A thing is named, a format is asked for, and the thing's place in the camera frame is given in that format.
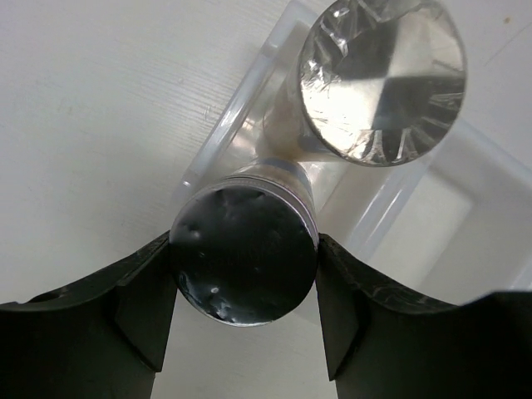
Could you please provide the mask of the white blue-label silver-lid shaker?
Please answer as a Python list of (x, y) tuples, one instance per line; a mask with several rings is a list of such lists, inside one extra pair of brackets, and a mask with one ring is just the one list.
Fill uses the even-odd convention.
[(175, 281), (214, 320), (257, 327), (292, 312), (317, 272), (318, 228), (304, 168), (267, 158), (198, 190), (170, 230)]

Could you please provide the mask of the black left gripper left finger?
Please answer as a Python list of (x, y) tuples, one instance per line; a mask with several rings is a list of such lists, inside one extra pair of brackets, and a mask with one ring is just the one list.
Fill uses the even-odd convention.
[(1, 306), (3, 398), (149, 398), (177, 287), (167, 234), (26, 303)]

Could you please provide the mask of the beige powder silver-lid jar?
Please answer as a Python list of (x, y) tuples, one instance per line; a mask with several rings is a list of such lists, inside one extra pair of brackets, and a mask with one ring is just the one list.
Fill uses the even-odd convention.
[(466, 50), (442, 2), (336, 1), (296, 56), (263, 122), (283, 157), (404, 165), (461, 111)]

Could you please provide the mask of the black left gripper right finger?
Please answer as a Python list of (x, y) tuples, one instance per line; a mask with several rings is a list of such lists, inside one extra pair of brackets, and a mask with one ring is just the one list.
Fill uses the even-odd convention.
[(445, 303), (366, 265), (328, 235), (319, 242), (316, 285), (339, 397), (530, 397), (530, 293)]

